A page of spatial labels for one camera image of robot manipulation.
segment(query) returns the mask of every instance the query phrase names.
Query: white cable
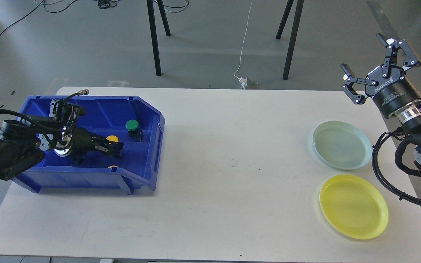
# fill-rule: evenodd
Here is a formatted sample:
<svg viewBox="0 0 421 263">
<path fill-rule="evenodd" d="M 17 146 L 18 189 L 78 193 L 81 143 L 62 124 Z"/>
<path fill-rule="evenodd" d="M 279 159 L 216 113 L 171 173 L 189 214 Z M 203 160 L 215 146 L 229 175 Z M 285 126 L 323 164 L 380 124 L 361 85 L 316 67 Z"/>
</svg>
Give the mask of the white cable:
<svg viewBox="0 0 421 263">
<path fill-rule="evenodd" d="M 53 3 L 49 3 L 49 4 L 43 4 L 43 5 L 52 5 L 52 4 L 57 4 L 57 3 L 59 3 L 59 2 L 61 2 L 62 0 L 58 0 L 57 2 L 53 2 Z M 37 4 L 41 4 L 41 2 L 45 2 L 45 0 L 42 0 L 41 2 L 37 2 L 37 0 L 34 0 L 34 2 L 35 3 L 37 3 Z"/>
<path fill-rule="evenodd" d="M 184 11 L 189 6 L 188 0 L 184 0 L 184 3 L 185 3 L 184 4 L 184 7 L 181 10 L 178 10 L 178 11 L 170 11 L 170 10 L 166 9 L 165 7 L 164 7 L 164 10 L 167 11 L 167 12 L 170 12 L 170 13 L 180 13 L 180 12 Z"/>
<path fill-rule="evenodd" d="M 243 44 L 241 45 L 241 53 L 240 53 L 240 63 L 238 65 L 237 70 L 234 73 L 235 78 L 239 79 L 239 77 L 237 77 L 237 75 L 235 75 L 238 71 L 239 68 L 241 67 L 241 56 L 243 55 L 243 47 L 244 47 L 244 40 L 246 39 L 246 32 L 248 31 L 248 23 L 249 23 L 249 13 L 251 13 L 251 7 L 253 6 L 253 0 L 251 0 L 251 5 L 249 5 L 249 11 L 248 11 L 248 20 L 246 21 L 246 30 L 244 31 L 244 37 L 243 37 Z"/>
</svg>

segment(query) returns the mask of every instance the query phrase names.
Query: white table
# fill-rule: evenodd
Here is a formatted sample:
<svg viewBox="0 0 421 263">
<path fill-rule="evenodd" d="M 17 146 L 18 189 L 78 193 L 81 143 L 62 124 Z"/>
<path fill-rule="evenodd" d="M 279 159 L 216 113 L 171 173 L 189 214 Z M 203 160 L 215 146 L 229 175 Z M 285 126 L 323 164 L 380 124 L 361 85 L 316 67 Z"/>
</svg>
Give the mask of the white table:
<svg viewBox="0 0 421 263">
<path fill-rule="evenodd" d="M 68 95 L 80 87 L 65 87 Z M 0 207 L 0 255 L 156 261 L 421 263 L 421 208 L 399 201 L 371 164 L 340 171 L 321 163 L 310 139 L 341 120 L 374 143 L 386 131 L 372 101 L 333 91 L 89 88 L 90 95 L 140 96 L 162 112 L 157 191 L 47 190 L 12 184 Z M 414 194 L 380 152 L 391 183 Z M 383 194 L 389 224 L 377 238 L 338 233 L 319 208 L 321 185 L 349 173 Z"/>
</svg>

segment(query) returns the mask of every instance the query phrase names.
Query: yellow button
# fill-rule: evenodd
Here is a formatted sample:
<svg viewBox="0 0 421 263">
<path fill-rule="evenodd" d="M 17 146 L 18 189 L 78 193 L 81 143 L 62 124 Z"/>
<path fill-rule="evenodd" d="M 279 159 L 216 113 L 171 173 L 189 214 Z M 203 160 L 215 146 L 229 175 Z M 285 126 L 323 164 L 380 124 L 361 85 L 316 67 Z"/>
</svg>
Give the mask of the yellow button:
<svg viewBox="0 0 421 263">
<path fill-rule="evenodd" d="M 115 135 L 110 135 L 107 137 L 107 140 L 109 141 L 114 141 L 114 142 L 119 142 L 120 140 L 118 139 L 118 137 L 116 137 Z"/>
</svg>

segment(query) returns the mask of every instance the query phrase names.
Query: gray floor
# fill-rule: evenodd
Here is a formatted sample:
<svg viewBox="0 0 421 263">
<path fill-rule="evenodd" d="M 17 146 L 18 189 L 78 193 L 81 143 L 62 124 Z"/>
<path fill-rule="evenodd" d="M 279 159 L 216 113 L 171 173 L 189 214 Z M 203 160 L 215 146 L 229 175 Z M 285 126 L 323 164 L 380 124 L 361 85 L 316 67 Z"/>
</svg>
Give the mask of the gray floor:
<svg viewBox="0 0 421 263">
<path fill-rule="evenodd" d="M 60 10 L 69 2 L 47 8 Z M 154 70 L 145 1 L 123 0 L 115 8 L 100 10 L 94 1 L 80 0 L 58 14 L 38 7 L 0 38 L 0 107 L 18 110 L 27 95 L 53 95 L 65 85 L 239 88 L 233 73 L 239 65 L 250 3 L 190 0 L 184 12 L 167 13 L 170 37 L 165 36 L 156 8 L 160 77 Z M 375 37 L 377 32 L 405 38 L 421 57 L 421 0 L 309 0 L 289 80 L 282 80 L 293 13 L 282 39 L 276 40 L 275 34 L 285 5 L 284 0 L 254 0 L 252 5 L 237 76 L 249 77 L 258 89 L 339 90 L 341 63 L 364 76 L 383 62 L 385 51 Z M 35 6 L 31 0 L 0 0 L 0 32 Z M 410 70 L 408 76 L 421 91 L 421 67 Z M 397 120 L 386 123 L 389 129 L 398 125 Z M 413 183 L 421 196 L 421 180 L 413 178 Z M 0 202 L 8 187 L 8 182 L 0 181 Z M 21 259 L 0 257 L 0 262 Z M 48 259 L 27 257 L 22 262 Z M 53 262 L 98 260 L 54 258 Z"/>
</svg>

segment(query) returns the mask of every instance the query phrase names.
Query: green button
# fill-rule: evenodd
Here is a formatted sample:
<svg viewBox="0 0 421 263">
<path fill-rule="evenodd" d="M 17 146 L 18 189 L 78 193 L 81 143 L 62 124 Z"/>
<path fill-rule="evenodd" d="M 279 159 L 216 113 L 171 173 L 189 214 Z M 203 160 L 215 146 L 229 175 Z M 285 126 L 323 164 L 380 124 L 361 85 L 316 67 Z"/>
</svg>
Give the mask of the green button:
<svg viewBox="0 0 421 263">
<path fill-rule="evenodd" d="M 126 122 L 125 126 L 127 130 L 130 130 L 133 132 L 134 130 L 137 130 L 137 127 L 139 127 L 139 123 L 137 122 L 137 120 L 129 120 Z"/>
</svg>

